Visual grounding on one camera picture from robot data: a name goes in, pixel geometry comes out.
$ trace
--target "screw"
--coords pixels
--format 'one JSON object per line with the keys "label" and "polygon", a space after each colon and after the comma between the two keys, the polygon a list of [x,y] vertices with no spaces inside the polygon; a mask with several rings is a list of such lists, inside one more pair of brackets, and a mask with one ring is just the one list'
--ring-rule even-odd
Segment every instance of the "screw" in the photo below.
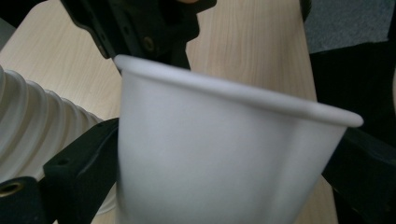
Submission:
{"label": "screw", "polygon": [[145,49],[146,49],[146,50],[148,50],[148,51],[150,51],[150,52],[152,52],[152,51],[155,50],[154,41],[152,41],[151,37],[146,36],[146,37],[143,39],[143,43],[144,43],[144,45],[145,45]]}
{"label": "screw", "polygon": [[19,182],[9,183],[0,188],[0,198],[7,197],[23,189],[23,184]]}

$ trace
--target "paper cup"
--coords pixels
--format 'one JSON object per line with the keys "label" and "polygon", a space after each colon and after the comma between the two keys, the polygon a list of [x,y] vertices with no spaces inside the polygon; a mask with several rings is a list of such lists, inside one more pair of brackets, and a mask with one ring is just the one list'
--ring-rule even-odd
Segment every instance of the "paper cup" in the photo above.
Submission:
{"label": "paper cup", "polygon": [[118,56],[119,223],[291,223],[359,115]]}

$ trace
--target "black mechanical part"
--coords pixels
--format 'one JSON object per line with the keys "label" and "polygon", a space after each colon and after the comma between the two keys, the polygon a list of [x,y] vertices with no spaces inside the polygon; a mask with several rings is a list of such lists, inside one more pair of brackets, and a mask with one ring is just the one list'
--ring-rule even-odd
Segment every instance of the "black mechanical part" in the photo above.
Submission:
{"label": "black mechanical part", "polygon": [[0,184],[0,223],[48,223],[39,186],[32,177],[19,177]]}
{"label": "black mechanical part", "polygon": [[99,123],[44,165],[39,183],[0,184],[0,223],[91,223],[117,179],[119,119]]}
{"label": "black mechanical part", "polygon": [[45,207],[60,224],[93,220],[117,179],[118,129],[118,119],[99,123],[44,165]]}
{"label": "black mechanical part", "polygon": [[216,0],[62,0],[74,23],[91,33],[105,58],[127,54],[188,65],[185,47],[199,34],[196,14]]}

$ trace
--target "light wood surface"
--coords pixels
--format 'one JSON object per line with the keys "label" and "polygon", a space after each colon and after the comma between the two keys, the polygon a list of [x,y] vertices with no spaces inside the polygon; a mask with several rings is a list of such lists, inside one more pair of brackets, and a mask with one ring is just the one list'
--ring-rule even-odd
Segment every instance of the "light wood surface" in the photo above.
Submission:
{"label": "light wood surface", "polygon": [[[298,0],[219,0],[199,15],[188,45],[192,70],[316,100]],[[0,64],[101,119],[119,115],[121,77],[58,0],[35,7],[0,52]],[[93,223],[113,223],[114,211]],[[320,179],[295,223],[337,223]]]}

